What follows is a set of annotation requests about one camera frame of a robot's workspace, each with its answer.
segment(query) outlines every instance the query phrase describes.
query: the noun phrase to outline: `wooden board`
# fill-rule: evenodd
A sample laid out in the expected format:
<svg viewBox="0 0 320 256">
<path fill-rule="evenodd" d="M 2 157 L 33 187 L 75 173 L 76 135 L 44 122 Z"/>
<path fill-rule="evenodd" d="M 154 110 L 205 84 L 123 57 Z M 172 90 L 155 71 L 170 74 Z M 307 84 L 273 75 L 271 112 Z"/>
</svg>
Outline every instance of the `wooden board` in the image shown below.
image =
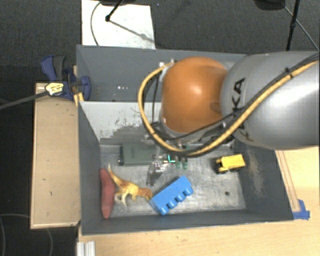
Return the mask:
<svg viewBox="0 0 320 256">
<path fill-rule="evenodd" d="M 36 93 L 44 91 L 36 85 Z M 77 111 L 70 100 L 45 96 L 35 101 L 31 229 L 78 224 L 80 178 Z"/>
</svg>

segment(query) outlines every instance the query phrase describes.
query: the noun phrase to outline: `bin floor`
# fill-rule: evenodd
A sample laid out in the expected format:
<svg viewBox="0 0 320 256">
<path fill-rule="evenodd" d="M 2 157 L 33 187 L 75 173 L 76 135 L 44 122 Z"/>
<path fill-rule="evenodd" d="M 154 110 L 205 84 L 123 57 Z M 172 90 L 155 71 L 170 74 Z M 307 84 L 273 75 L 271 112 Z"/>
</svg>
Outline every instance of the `bin floor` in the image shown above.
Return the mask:
<svg viewBox="0 0 320 256">
<path fill-rule="evenodd" d="M 225 211 L 245 209 L 245 200 L 242 193 L 239 174 L 227 172 L 216 174 L 213 169 L 215 158 L 232 155 L 233 152 L 228 146 L 221 146 L 218 150 L 202 157 L 190 158 L 188 169 L 176 168 L 173 163 L 157 180 L 156 185 L 147 186 L 148 165 L 120 166 L 120 146 L 100 145 L 101 168 L 108 168 L 111 164 L 113 172 L 121 179 L 133 182 L 140 187 L 150 188 L 153 195 L 156 195 L 176 178 L 185 175 L 192 184 L 194 193 L 178 203 L 177 207 L 171 209 L 169 214 L 190 213 L 203 211 Z M 148 216 L 158 215 L 151 205 L 142 197 L 133 201 L 131 196 L 126 198 L 126 204 L 120 201 L 115 202 L 111 218 L 127 216 Z"/>
</svg>

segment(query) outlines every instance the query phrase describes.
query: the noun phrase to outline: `blue tape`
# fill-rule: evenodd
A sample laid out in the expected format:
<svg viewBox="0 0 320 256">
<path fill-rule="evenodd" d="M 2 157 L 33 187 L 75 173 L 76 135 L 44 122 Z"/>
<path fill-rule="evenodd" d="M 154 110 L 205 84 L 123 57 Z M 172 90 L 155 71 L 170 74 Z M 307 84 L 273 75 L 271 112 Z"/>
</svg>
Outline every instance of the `blue tape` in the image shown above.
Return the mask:
<svg viewBox="0 0 320 256">
<path fill-rule="evenodd" d="M 293 218 L 295 220 L 309 220 L 310 219 L 310 211 L 306 210 L 305 203 L 303 200 L 298 199 L 300 205 L 300 211 L 294 211 Z"/>
</svg>

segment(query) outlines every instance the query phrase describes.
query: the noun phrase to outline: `white paper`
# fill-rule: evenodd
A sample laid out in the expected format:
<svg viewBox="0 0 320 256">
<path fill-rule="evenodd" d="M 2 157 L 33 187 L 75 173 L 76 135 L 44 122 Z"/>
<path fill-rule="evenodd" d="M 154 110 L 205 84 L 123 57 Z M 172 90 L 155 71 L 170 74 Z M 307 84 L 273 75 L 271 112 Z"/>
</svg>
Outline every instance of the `white paper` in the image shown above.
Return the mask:
<svg viewBox="0 0 320 256">
<path fill-rule="evenodd" d="M 91 31 L 91 15 L 98 1 L 82 0 L 82 44 L 97 45 Z M 113 6 L 98 5 L 92 16 L 92 30 L 100 46 L 155 49 L 151 9 L 147 5 L 120 5 L 109 22 Z"/>
</svg>

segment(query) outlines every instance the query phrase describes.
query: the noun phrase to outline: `gray carpet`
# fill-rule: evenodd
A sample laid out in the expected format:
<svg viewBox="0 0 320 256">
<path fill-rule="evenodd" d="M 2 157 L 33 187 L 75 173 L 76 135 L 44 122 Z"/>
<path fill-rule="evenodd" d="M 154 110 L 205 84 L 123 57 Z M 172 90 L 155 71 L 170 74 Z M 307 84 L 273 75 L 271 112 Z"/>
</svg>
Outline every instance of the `gray carpet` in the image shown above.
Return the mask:
<svg viewBox="0 0 320 256">
<path fill-rule="evenodd" d="M 284 51 L 290 15 L 254 0 L 137 0 L 151 5 L 155 44 L 162 49 L 261 53 Z M 287 0 L 293 11 L 294 1 Z M 320 1 L 302 0 L 298 19 L 319 47 Z M 81 43 L 80 0 L 2 0 L 0 2 L 0 99 L 30 96 L 45 80 L 40 61 L 53 55 L 76 63 Z M 291 50 L 314 50 L 297 26 Z M 33 103 L 0 112 L 0 214 L 30 213 Z M 3 217 L 6 256 L 48 255 L 45 231 L 31 232 L 28 221 Z M 76 230 L 54 229 L 53 254 L 75 254 Z M 0 232 L 0 253 L 3 250 Z"/>
</svg>

